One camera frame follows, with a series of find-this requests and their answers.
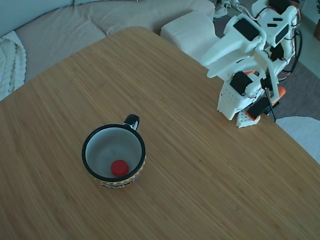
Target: white cushion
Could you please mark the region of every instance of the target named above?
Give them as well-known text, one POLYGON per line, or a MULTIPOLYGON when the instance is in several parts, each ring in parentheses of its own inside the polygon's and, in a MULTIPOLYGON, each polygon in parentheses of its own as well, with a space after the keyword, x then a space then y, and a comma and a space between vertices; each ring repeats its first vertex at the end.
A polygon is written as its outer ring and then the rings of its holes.
POLYGON ((0 0, 0 37, 73 0, 0 0))
POLYGON ((196 11, 164 25, 160 35, 198 62, 220 39, 216 36, 213 20, 196 11))

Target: sofa cushion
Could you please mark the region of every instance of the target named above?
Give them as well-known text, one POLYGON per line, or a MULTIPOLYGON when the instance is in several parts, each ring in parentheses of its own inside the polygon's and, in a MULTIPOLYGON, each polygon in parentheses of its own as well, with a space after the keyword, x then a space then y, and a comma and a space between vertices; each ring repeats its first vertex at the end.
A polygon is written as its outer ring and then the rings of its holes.
POLYGON ((25 81, 106 34, 74 6, 59 8, 16 30, 26 50, 25 81))
POLYGON ((140 26, 160 33, 163 25, 192 11, 213 19, 215 5, 209 0, 97 1, 76 6, 107 36, 125 28, 140 26))
POLYGON ((0 0, 0 37, 73 0, 0 0))
POLYGON ((87 3, 98 2, 98 1, 112 1, 112 0, 74 0, 73 4, 79 5, 79 4, 87 4, 87 3))

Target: white ottoman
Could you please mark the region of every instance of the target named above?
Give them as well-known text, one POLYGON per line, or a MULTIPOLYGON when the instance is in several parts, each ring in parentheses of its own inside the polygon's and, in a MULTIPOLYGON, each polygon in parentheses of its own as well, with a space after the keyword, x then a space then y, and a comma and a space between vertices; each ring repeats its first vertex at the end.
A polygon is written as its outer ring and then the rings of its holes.
POLYGON ((160 36, 200 62, 207 50, 220 38, 213 20, 200 12, 190 12, 161 28, 160 36))

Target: white mug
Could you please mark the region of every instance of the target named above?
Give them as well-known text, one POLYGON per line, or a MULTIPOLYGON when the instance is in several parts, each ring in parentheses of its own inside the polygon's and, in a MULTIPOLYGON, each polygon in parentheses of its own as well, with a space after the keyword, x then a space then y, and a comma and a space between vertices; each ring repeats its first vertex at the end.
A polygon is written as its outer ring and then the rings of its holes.
POLYGON ((82 161, 86 170, 103 186, 123 188, 141 174, 146 158, 143 139, 137 133, 140 119, 130 114, 124 124, 108 124, 94 130, 84 141, 82 161), (124 161, 127 173, 116 176, 115 161, 124 161))

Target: mug handle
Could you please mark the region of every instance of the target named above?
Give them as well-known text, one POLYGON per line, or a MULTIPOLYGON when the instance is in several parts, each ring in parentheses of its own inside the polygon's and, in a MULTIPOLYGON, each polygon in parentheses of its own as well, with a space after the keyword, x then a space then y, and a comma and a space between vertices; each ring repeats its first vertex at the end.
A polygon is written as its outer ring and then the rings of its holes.
POLYGON ((124 120, 125 125, 129 125, 130 128, 133 130, 137 130, 139 126, 140 118, 137 115, 130 114, 129 116, 126 117, 124 120))

